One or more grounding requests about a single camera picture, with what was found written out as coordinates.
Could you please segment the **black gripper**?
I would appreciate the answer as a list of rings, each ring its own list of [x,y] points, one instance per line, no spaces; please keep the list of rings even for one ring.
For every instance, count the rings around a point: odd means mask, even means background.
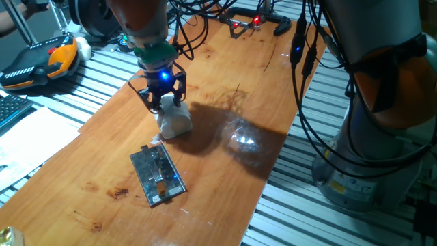
[[[173,65],[180,71],[174,75]],[[170,62],[155,70],[146,70],[145,77],[147,88],[137,90],[137,95],[150,113],[161,113],[161,97],[170,92],[173,93],[173,102],[176,107],[186,98],[186,71],[176,62]]]

